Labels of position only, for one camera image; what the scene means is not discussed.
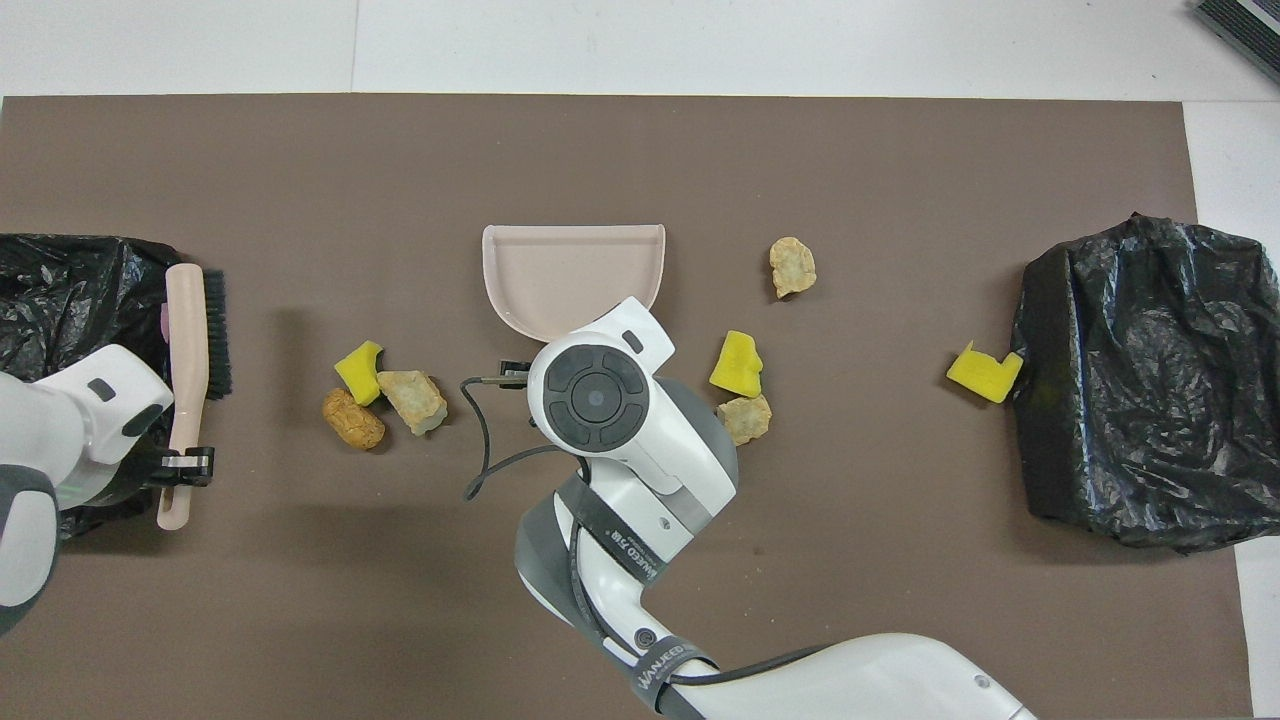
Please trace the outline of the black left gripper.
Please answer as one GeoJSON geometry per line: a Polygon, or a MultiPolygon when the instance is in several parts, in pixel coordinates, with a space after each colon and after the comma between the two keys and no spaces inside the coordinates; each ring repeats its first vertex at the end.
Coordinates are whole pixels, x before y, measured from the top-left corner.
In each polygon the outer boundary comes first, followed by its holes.
{"type": "Polygon", "coordinates": [[[106,501],[127,501],[151,488],[207,487],[215,473],[215,448],[168,447],[163,429],[143,433],[105,487],[106,501]]]}

